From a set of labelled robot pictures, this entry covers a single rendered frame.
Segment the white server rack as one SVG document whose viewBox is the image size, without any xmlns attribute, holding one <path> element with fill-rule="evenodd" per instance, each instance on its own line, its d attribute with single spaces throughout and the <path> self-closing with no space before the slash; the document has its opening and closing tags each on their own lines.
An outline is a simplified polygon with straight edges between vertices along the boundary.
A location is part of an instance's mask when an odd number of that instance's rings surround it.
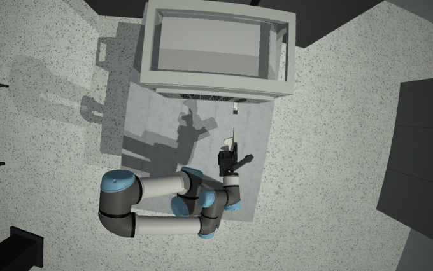
<svg viewBox="0 0 433 271">
<path fill-rule="evenodd" d="M 234 98 L 237 101 L 206 100 L 233 102 L 233 114 L 238 113 L 240 102 L 259 104 L 293 95 L 295 25 L 296 13 L 270 8 L 205 0 L 149 0 L 140 83 L 162 96 L 173 94 L 168 97 L 172 99 Z M 155 26 L 161 35 L 159 62 L 158 70 L 151 71 Z M 285 81 L 277 81 L 276 42 L 285 33 Z"/>
</svg>

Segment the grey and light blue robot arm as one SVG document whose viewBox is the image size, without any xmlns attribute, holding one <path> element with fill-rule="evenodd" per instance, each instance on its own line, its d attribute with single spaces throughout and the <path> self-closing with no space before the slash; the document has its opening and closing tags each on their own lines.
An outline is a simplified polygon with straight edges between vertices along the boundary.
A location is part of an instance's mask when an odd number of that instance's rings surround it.
<svg viewBox="0 0 433 271">
<path fill-rule="evenodd" d="M 220 207 L 226 211 L 241 207 L 239 177 L 224 176 L 222 190 L 201 190 L 202 181 L 201 171 L 183 167 L 174 175 L 154 177 L 137 177 L 129 170 L 108 171 L 100 185 L 100 222 L 121 237 L 198 234 L 211 239 Z M 177 193 L 171 200 L 175 216 L 142 216 L 131 212 L 131 205 L 142 199 L 172 193 Z"/>
</svg>

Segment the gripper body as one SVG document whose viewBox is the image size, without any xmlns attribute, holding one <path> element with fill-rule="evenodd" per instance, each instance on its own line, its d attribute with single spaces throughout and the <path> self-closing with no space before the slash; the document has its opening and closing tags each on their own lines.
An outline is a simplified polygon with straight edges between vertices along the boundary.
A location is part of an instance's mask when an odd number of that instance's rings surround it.
<svg viewBox="0 0 433 271">
<path fill-rule="evenodd" d="M 238 173 L 234 172 L 232 166 L 237 163 L 237 158 L 234 158 L 233 151 L 220 151 L 218 154 L 218 165 L 220 168 L 219 177 L 224 176 L 238 176 Z M 230 173 L 229 173 L 230 171 Z M 234 173 L 231 173 L 234 172 Z M 223 175 L 223 176 L 220 176 Z"/>
</svg>

